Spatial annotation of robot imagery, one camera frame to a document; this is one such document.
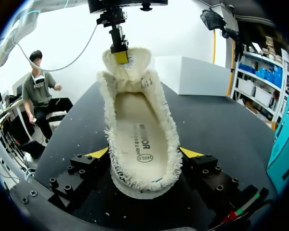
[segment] shoe upper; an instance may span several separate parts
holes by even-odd
[[[128,50],[129,63],[117,64],[115,56],[110,50],[103,54],[103,61],[108,72],[98,74],[101,84],[101,94],[105,101],[105,122],[108,125],[106,131],[112,166],[127,185],[138,190],[158,191],[169,185],[173,185],[181,174],[182,155],[178,151],[179,136],[176,125],[171,117],[162,85],[155,71],[147,70],[151,52],[144,48],[131,48]],[[167,140],[168,162],[166,174],[158,182],[142,182],[134,179],[128,169],[122,169],[122,151],[116,143],[117,122],[114,101],[120,92],[141,92],[151,103],[158,119],[160,127]]]

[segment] fuzzy white shoe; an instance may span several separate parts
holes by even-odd
[[[129,63],[119,65],[110,50],[98,73],[105,101],[111,176],[127,196],[153,199],[177,181],[182,155],[179,136],[155,71],[147,70],[151,52],[128,50]]]

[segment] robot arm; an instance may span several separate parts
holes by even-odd
[[[150,11],[152,9],[150,8],[151,5],[167,5],[168,0],[32,0],[16,14],[13,21],[14,28],[0,45],[0,67],[6,63],[9,53],[15,45],[34,31],[40,13],[83,4],[89,5],[90,13],[103,12],[97,20],[97,24],[112,27],[109,32],[113,40],[111,52],[116,55],[118,64],[124,64],[128,63],[126,53],[128,42],[119,26],[120,23],[124,23],[126,20],[122,7],[142,5],[142,11]]]
[[[14,17],[11,32],[0,44],[0,67],[5,64],[16,43],[35,30],[40,13],[79,6],[87,3],[88,0],[32,0]]]

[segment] yellow pole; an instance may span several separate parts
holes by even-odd
[[[232,54],[231,54],[231,70],[233,70],[235,67],[235,42],[232,40]],[[230,72],[230,79],[229,79],[229,84],[228,84],[228,89],[227,89],[227,94],[226,96],[230,96],[230,89],[231,89],[231,82],[233,78],[233,71]]]
[[[216,50],[216,36],[215,36],[215,30],[213,30],[213,60],[212,63],[215,63],[215,50]]]

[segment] man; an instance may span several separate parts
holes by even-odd
[[[30,55],[29,59],[36,66],[40,66],[42,57],[42,52],[37,50]],[[46,142],[48,142],[53,134],[46,120],[46,115],[58,111],[68,112],[73,106],[68,98],[52,99],[51,94],[49,94],[49,88],[61,90],[62,86],[55,82],[49,72],[41,71],[32,65],[32,72],[28,74],[23,84],[22,97],[29,121],[33,124],[34,116],[30,110],[30,100],[32,101],[36,124],[46,137]]]

